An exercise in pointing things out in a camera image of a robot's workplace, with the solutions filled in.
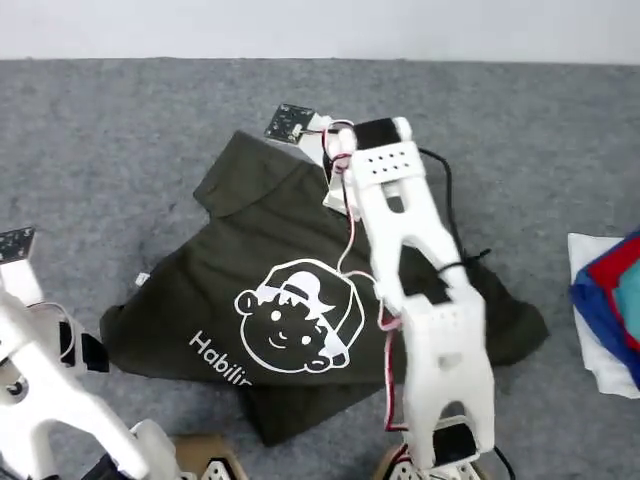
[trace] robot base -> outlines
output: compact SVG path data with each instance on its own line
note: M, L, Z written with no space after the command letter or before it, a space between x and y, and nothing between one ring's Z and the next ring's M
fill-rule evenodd
M393 448L385 455L373 480L422 480L409 460L391 464L396 451L397 448ZM430 473L429 480L489 480L489 478L475 463L465 463L457 467L435 469Z

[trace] tan base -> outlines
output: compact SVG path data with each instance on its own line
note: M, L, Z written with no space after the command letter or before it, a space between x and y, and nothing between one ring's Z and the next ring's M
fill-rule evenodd
M382 461L380 462L380 465L378 465L378 469L376 470L376 473L373 475L373 480L384 480L385 478L389 478L389 475L391 474L391 471L393 469L393 465L391 465L391 460L393 460L393 456L395 455L397 450L398 450L398 447L394 447L385 454ZM472 463L471 466L473 467L476 474L478 475L478 477L480 477L481 480L489 480L489 477L487 477L487 474L483 472L476 463Z
M224 458L238 480L248 480L240 462L219 435L184 435L172 438L178 465L184 472L202 476L212 458Z

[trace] red fabric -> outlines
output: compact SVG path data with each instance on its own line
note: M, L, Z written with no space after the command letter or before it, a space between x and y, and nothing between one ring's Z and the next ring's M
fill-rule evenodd
M589 276L602 288L607 301L616 318L622 325L627 346L640 351L640 342L633 338L624 326L624 318L620 315L613 290L618 287L620 276L640 259L640 236L635 236L623 243L600 261L594 262L589 267Z

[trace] circuit board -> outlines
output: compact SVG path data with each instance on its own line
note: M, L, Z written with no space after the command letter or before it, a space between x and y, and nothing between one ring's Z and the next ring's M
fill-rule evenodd
M0 265L28 258L35 233L33 227L0 233Z
M311 108L283 103L273 115L264 136L277 142L297 145L315 113Z

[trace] white wall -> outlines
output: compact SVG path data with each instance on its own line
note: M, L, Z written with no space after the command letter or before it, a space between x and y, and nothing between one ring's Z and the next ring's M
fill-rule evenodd
M640 64L640 0L0 0L0 58Z

